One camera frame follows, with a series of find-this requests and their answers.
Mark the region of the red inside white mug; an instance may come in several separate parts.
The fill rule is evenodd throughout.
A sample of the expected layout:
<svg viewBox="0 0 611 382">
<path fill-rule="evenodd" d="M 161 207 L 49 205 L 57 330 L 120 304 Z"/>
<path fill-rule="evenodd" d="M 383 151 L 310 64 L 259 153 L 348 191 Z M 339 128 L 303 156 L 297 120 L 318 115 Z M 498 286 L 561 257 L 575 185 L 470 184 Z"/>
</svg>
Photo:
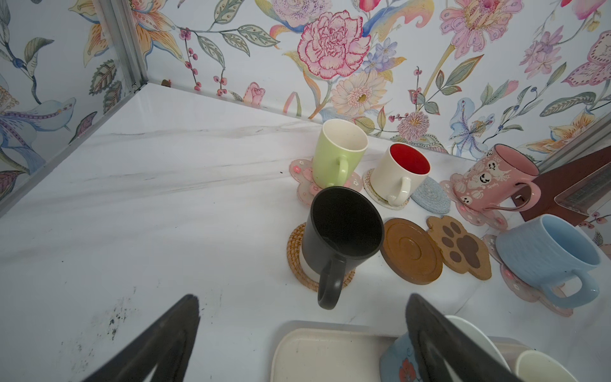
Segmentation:
<svg viewBox="0 0 611 382">
<path fill-rule="evenodd" d="M 392 207 L 403 206 L 431 172 L 428 159 L 405 143 L 393 143 L 370 176 L 373 191 Z"/>
</svg>

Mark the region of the black mug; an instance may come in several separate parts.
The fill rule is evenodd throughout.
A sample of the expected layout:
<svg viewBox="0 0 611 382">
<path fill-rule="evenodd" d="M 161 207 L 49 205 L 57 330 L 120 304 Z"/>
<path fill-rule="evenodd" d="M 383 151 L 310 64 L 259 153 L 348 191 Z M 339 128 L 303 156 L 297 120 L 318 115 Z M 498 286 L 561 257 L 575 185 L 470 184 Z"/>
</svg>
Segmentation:
<svg viewBox="0 0 611 382">
<path fill-rule="evenodd" d="M 383 219 L 375 205 L 353 189 L 334 186 L 312 201 L 302 238 L 305 268 L 318 276 L 318 305 L 332 310 L 345 277 L 383 246 Z"/>
</svg>

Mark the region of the cream white mug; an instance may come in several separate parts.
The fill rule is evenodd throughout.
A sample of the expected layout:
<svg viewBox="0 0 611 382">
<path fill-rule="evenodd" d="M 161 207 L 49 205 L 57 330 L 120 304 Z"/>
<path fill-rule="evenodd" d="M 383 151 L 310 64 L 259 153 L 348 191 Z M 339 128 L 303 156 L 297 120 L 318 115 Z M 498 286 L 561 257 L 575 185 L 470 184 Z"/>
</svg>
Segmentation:
<svg viewBox="0 0 611 382">
<path fill-rule="evenodd" d="M 558 361 L 536 350 L 524 351 L 517 357 L 514 373 L 527 382 L 578 382 Z"/>
</svg>

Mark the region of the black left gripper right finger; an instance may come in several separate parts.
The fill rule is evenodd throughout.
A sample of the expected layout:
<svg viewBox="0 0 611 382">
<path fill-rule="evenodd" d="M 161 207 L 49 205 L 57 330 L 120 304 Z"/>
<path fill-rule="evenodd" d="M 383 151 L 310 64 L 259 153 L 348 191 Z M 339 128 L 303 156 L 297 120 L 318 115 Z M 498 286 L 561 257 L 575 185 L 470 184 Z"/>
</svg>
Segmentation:
<svg viewBox="0 0 611 382">
<path fill-rule="evenodd" d="M 448 318 L 423 296 L 407 300 L 405 319 L 424 381 L 518 381 L 500 350 L 473 324 Z"/>
</svg>

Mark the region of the pink mug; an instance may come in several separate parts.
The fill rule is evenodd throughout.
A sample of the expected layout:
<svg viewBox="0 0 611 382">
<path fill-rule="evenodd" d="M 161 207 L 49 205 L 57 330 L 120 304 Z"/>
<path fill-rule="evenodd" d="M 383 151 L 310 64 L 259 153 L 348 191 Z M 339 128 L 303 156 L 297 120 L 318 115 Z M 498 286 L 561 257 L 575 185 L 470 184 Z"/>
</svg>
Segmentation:
<svg viewBox="0 0 611 382">
<path fill-rule="evenodd" d="M 509 211 L 501 203 L 523 188 L 529 194 L 523 204 L 513 208 L 522 212 L 535 206 L 541 197 L 534 180 L 539 168 L 525 154 L 516 149 L 496 144 L 466 173 L 453 178 L 452 190 L 463 205 L 480 213 L 491 210 Z"/>
</svg>

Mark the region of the white mug green outside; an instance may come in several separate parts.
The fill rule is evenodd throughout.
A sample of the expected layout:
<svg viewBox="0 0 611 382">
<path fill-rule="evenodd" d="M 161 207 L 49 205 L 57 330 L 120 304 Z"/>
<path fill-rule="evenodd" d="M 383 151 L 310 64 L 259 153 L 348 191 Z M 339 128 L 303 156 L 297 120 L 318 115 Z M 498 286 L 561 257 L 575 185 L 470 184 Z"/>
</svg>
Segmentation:
<svg viewBox="0 0 611 382">
<path fill-rule="evenodd" d="M 356 124 L 343 119 L 323 123 L 313 156 L 313 179 L 321 188 L 343 186 L 369 147 L 369 138 Z"/>
</svg>

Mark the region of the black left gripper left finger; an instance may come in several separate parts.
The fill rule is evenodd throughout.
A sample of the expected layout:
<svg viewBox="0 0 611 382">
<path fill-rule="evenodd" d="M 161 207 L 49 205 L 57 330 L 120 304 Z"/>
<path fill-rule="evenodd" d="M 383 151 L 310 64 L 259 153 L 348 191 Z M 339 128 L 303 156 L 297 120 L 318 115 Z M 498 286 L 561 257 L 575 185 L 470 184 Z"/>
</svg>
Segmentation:
<svg viewBox="0 0 611 382">
<path fill-rule="evenodd" d="M 187 294 L 87 381 L 183 381 L 200 323 L 198 297 Z"/>
</svg>

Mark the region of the light blue mug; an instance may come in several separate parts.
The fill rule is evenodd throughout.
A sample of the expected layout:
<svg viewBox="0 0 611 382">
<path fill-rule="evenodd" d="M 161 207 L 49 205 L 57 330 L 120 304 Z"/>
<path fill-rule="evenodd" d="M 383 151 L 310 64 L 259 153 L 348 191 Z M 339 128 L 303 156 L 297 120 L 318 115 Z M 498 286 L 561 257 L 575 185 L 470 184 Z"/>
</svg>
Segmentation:
<svg viewBox="0 0 611 382">
<path fill-rule="evenodd" d="M 527 285 L 541 291 L 556 307 L 573 309 L 599 296 L 590 272 L 601 264 L 602 251 L 580 229 L 550 214 L 500 233 L 496 251 L 505 266 Z M 581 289 L 561 297 L 553 291 L 572 279 Z"/>
</svg>

